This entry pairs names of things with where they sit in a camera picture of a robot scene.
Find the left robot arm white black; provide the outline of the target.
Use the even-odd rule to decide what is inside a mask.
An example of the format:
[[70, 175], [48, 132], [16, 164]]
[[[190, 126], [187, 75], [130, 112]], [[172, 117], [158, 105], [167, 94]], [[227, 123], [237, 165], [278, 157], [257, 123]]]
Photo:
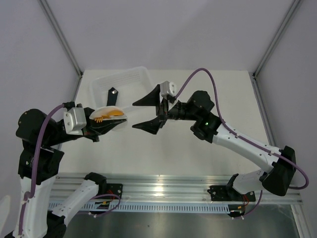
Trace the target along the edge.
[[99, 137], [127, 121], [124, 111], [116, 106], [84, 108], [74, 102], [62, 103], [54, 112], [64, 109], [63, 119], [38, 109], [24, 112], [18, 121], [16, 136], [22, 140], [18, 175], [21, 199], [15, 228], [10, 238], [61, 238], [72, 218], [93, 199], [121, 201], [110, 190], [105, 176], [88, 173], [76, 189], [60, 205], [49, 208], [50, 194], [64, 153], [56, 148], [64, 142], [86, 138], [98, 142]]

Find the orange plastic spoon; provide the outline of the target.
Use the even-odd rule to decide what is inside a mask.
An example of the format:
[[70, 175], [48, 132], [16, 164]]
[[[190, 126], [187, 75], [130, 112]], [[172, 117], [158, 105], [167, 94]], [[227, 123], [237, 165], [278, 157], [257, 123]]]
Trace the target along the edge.
[[114, 119], [124, 116], [124, 112], [120, 110], [112, 110], [103, 115], [104, 119]]

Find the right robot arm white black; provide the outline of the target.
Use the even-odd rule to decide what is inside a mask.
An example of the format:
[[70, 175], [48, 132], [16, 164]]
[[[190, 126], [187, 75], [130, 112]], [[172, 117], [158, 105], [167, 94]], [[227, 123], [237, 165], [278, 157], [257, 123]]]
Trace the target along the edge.
[[286, 146], [279, 149], [239, 135], [225, 126], [211, 110], [214, 103], [206, 91], [195, 91], [186, 103], [177, 100], [170, 90], [157, 85], [148, 95], [134, 102], [133, 106], [150, 106], [156, 109], [156, 118], [133, 125], [151, 134], [157, 134], [167, 120], [192, 120], [190, 130], [200, 140], [225, 147], [260, 169], [248, 174], [234, 174], [226, 185], [226, 194], [237, 200], [256, 190], [267, 190], [285, 196], [296, 171], [295, 151]]

